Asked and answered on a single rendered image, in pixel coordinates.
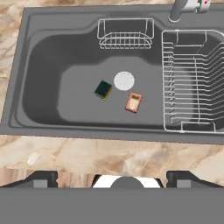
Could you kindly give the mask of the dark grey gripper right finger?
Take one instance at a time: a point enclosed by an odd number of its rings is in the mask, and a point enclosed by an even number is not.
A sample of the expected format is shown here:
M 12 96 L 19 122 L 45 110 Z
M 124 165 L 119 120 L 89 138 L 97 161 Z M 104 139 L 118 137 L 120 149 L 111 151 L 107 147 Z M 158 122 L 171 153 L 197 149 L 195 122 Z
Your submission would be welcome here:
M 196 187 L 220 187 L 220 185 L 200 179 L 190 171 L 168 171 L 166 173 L 167 187 L 196 188 Z

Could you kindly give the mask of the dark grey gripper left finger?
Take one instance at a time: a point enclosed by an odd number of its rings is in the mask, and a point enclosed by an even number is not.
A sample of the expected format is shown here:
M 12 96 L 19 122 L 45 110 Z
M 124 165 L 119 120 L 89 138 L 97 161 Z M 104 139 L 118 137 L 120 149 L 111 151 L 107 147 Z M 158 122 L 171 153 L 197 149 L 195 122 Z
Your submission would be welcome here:
M 56 171 L 35 171 L 25 179 L 21 179 L 7 185 L 3 188 L 57 188 L 58 173 Z

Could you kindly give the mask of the dark grey kitchen sink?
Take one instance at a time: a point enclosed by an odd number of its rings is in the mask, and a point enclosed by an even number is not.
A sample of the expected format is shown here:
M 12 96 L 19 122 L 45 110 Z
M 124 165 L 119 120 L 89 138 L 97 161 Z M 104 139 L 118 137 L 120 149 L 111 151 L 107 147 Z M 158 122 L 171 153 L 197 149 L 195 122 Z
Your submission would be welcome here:
M 224 3 L 211 2 L 206 13 L 185 14 L 177 23 L 169 21 L 170 11 L 168 4 L 25 9 L 0 133 L 224 144 L 224 135 L 164 129 L 161 42 L 165 30 L 224 32 Z M 101 18 L 153 18 L 151 49 L 101 49 Z M 135 78 L 128 91 L 114 85 L 122 71 Z M 113 86 L 105 101 L 95 95 L 101 81 Z M 125 109 L 132 92 L 143 96 L 136 113 Z

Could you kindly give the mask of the green and yellow sponge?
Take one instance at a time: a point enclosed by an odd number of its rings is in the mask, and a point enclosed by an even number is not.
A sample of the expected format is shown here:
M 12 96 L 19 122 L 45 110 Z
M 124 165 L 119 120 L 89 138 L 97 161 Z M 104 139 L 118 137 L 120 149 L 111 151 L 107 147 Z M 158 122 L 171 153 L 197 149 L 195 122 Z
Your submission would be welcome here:
M 105 101 L 112 89 L 113 86 L 111 84 L 102 80 L 94 91 L 94 94 Z

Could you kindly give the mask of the white round sink drain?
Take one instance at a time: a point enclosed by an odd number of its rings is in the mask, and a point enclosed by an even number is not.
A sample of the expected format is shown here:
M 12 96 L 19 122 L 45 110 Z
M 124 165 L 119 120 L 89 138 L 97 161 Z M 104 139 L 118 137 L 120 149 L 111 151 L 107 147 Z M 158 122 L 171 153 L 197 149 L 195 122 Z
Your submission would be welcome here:
M 135 84 L 134 76 L 127 71 L 119 72 L 114 78 L 114 85 L 121 91 L 130 90 Z

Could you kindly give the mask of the grey sink tap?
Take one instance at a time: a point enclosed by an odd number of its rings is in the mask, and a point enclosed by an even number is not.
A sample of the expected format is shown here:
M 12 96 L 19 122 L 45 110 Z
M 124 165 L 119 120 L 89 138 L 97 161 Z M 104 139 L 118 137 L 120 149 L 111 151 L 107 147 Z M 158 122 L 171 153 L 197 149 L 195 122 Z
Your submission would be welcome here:
M 171 23 L 177 23 L 183 13 L 206 13 L 210 5 L 211 0 L 175 0 L 168 19 Z

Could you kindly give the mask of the white and black round object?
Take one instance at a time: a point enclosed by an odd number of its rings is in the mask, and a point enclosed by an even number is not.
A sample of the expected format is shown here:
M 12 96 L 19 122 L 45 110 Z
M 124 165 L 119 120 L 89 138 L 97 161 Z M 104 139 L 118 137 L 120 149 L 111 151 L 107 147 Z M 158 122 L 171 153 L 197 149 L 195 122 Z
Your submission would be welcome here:
M 161 188 L 161 184 L 155 178 L 139 178 L 127 176 L 101 175 L 93 184 L 93 188 Z

